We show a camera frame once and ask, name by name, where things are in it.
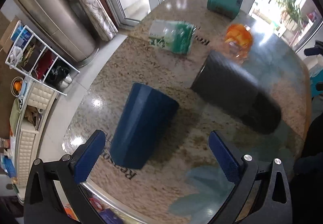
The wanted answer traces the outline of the silver grey refrigerator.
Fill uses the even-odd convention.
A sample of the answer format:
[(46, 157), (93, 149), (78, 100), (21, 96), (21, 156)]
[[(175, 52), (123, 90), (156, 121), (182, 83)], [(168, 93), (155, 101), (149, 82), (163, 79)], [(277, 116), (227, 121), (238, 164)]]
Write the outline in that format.
[(98, 53), (94, 37), (82, 24), (67, 0), (15, 0), (41, 29), (78, 67), (89, 64)]

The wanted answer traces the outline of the potted green plant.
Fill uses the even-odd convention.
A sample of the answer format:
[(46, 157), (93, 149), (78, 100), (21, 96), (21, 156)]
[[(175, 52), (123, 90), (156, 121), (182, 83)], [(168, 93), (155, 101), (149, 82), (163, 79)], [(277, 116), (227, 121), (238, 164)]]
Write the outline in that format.
[(297, 25), (297, 30), (303, 30), (303, 18), (299, 5), (295, 4), (294, 0), (277, 0), (277, 4), (281, 11), (281, 18), (284, 23), (294, 23)]

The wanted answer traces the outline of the clear green-label plastic bottle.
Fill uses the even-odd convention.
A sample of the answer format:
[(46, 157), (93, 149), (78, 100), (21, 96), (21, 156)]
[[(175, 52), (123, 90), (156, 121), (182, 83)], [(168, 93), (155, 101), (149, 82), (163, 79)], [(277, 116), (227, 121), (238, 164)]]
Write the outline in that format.
[(187, 21), (154, 20), (148, 42), (174, 54), (187, 55), (192, 46), (196, 26)]

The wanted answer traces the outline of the white tufted low cabinet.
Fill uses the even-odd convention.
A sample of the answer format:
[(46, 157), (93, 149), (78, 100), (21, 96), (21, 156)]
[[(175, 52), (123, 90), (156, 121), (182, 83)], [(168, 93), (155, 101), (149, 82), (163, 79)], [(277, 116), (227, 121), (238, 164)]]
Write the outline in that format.
[(32, 162), (37, 158), (43, 129), (58, 93), (43, 84), (29, 81), (22, 96), (12, 105), (9, 118), (15, 137), (12, 144), (17, 186), (25, 188)]

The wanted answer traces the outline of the bowl of oranges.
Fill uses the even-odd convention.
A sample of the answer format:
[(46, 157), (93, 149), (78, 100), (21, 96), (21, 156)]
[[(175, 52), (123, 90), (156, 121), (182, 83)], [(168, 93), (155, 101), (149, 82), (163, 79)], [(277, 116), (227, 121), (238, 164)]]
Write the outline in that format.
[(21, 77), (15, 77), (12, 80), (12, 83), (10, 86), (10, 91), (12, 95), (15, 97), (20, 97), (24, 95), (25, 90), (26, 90), (26, 82), (24, 81), (24, 79)]

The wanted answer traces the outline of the black cylindrical thermos bottle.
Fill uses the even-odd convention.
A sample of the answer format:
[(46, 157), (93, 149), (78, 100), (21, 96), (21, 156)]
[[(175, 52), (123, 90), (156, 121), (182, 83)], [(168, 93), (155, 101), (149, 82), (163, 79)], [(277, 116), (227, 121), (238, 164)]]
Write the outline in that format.
[(191, 89), (258, 133), (271, 134), (280, 124), (281, 108), (258, 80), (214, 50), (210, 51)]

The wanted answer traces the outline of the dark blue plastic cup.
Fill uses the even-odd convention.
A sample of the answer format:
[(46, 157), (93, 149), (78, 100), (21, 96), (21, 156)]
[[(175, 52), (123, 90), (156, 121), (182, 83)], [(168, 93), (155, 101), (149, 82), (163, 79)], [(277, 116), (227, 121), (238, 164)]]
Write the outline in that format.
[(109, 153), (114, 163), (123, 168), (143, 168), (178, 108), (178, 102), (168, 95), (134, 83), (111, 141)]

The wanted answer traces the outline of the orange translucent plastic container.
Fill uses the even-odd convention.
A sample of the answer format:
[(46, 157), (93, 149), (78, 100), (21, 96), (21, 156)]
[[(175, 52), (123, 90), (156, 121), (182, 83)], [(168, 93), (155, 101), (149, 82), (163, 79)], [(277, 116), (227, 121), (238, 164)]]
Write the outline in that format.
[(251, 28), (248, 25), (231, 24), (227, 28), (224, 42), (236, 54), (237, 58), (247, 58), (254, 43)]

